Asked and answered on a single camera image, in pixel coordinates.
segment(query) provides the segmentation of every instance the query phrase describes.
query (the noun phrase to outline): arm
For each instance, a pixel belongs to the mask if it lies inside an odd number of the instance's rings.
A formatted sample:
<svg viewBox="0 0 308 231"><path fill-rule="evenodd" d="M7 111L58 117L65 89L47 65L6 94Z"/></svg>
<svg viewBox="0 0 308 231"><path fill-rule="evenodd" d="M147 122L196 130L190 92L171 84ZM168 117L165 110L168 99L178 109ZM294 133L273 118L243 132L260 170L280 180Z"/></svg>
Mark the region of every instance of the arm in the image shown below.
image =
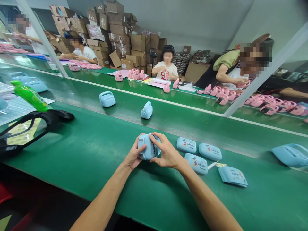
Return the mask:
<svg viewBox="0 0 308 231"><path fill-rule="evenodd" d="M94 201L92 201L77 221L75 221L70 231L105 230L126 180L134 168L142 161L139 159L138 154L146 148L146 145L138 148L138 139L139 136L124 161L120 164Z"/></svg>
<svg viewBox="0 0 308 231"><path fill-rule="evenodd" d="M293 88L284 88L279 92L281 95L292 96L298 98L308 98L307 93L303 93L300 91L293 90Z"/></svg>
<svg viewBox="0 0 308 231"><path fill-rule="evenodd" d="M187 160L179 154L169 140L160 133L152 133L152 135L156 135L161 140L160 143L150 136L151 141L160 148L162 155L161 158L155 157L150 162L155 162L161 167L175 168L181 173L210 229L242 231L229 210L194 172Z"/></svg>
<svg viewBox="0 0 308 231"><path fill-rule="evenodd" d="M228 71L228 67L224 64L222 64L220 66L220 68L218 69L218 72L216 74L216 79L222 83L233 83L235 85L245 85L248 83L248 80L244 79L244 78L236 78L233 79L231 77L229 77L226 73Z"/></svg>

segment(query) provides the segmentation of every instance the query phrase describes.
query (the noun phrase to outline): forearm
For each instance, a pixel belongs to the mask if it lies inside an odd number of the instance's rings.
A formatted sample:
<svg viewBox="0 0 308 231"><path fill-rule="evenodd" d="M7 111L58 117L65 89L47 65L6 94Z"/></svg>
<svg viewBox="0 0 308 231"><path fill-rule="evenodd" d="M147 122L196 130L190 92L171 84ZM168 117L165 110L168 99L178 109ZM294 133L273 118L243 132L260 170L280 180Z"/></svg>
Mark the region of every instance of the forearm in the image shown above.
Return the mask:
<svg viewBox="0 0 308 231"><path fill-rule="evenodd" d="M307 93L303 93L303 92L296 91L293 89L283 89L280 91L280 94L285 95L285 96L291 96L291 97L308 98Z"/></svg>
<svg viewBox="0 0 308 231"><path fill-rule="evenodd" d="M235 83L233 78L230 78L228 75L222 73L217 74L216 79L222 83Z"/></svg>
<svg viewBox="0 0 308 231"><path fill-rule="evenodd" d="M130 168L121 164L94 201L80 215L70 231L105 230L131 171Z"/></svg>
<svg viewBox="0 0 308 231"><path fill-rule="evenodd" d="M181 163L178 170L185 179L201 214L211 230L242 230L233 215L205 182L194 172L186 160Z"/></svg>

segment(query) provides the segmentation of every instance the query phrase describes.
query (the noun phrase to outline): plastic bottle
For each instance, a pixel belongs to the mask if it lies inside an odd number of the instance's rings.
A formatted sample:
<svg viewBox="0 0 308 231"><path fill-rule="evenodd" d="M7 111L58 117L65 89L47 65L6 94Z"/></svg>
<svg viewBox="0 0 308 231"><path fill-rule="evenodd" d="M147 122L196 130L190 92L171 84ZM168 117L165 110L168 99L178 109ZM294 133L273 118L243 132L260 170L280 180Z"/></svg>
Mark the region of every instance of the plastic bottle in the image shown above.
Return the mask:
<svg viewBox="0 0 308 231"><path fill-rule="evenodd" d="M42 97L39 96L32 88L24 86L20 81L13 80L11 84L15 86L14 92L16 95L22 97L25 101L31 104L37 111L45 112L52 109Z"/></svg>
<svg viewBox="0 0 308 231"><path fill-rule="evenodd" d="M55 63L52 61L50 55L46 55L46 60L48 65L50 66L50 68L54 71L54 73L59 74L59 69L57 68L57 66L55 65Z"/></svg>

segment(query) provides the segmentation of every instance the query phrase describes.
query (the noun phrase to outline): woman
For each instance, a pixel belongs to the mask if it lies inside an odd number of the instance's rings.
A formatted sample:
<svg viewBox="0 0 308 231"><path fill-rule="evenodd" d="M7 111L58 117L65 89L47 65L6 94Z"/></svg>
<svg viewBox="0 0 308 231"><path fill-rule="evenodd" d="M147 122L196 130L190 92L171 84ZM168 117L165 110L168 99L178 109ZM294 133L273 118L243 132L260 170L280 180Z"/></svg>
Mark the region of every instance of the woman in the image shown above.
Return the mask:
<svg viewBox="0 0 308 231"><path fill-rule="evenodd" d="M72 36L69 32L65 32L65 37L70 40L73 47L76 48L71 54L64 54L58 56L59 59L68 58L84 61L91 64L99 65L98 59L94 51L83 44L83 38L80 36Z"/></svg>
<svg viewBox="0 0 308 231"><path fill-rule="evenodd" d="M168 81L177 80L179 75L177 73L177 67L172 63L174 55L174 48L171 45L164 46L163 61L157 63L152 69L152 74L156 74L156 78L165 79L164 73L167 71Z"/></svg>
<svg viewBox="0 0 308 231"><path fill-rule="evenodd" d="M257 75L271 61L272 43L250 43L249 47L240 50L229 51L219 57L208 70L201 76L195 86L205 88L209 84L215 86L217 82L234 84L235 86L248 83L247 78L242 75ZM241 59L241 68L244 68L241 75L232 78L228 74L239 66Z"/></svg>

